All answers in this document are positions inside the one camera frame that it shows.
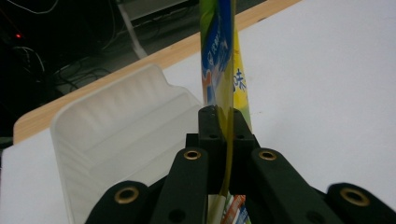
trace plastic container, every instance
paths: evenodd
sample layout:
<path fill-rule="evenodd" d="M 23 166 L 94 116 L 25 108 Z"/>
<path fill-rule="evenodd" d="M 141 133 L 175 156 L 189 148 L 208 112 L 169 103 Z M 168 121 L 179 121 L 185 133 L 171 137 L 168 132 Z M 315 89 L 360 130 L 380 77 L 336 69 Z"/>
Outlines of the plastic container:
<path fill-rule="evenodd" d="M 50 130 L 69 222 L 84 223 L 120 181 L 149 186 L 167 175 L 201 107 L 150 65 L 63 108 Z"/>

